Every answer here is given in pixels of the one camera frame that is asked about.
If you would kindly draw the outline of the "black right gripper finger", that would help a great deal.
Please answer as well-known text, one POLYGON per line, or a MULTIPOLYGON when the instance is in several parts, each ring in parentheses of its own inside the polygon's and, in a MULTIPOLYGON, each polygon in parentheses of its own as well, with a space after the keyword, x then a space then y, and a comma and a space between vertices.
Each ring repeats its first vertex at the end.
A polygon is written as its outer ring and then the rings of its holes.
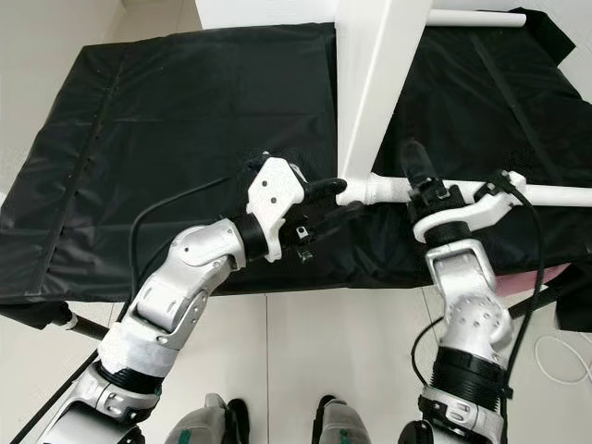
POLYGON ((438 178, 426 148, 418 141, 402 141, 399 144, 399 165, 411 186, 425 186, 438 178))

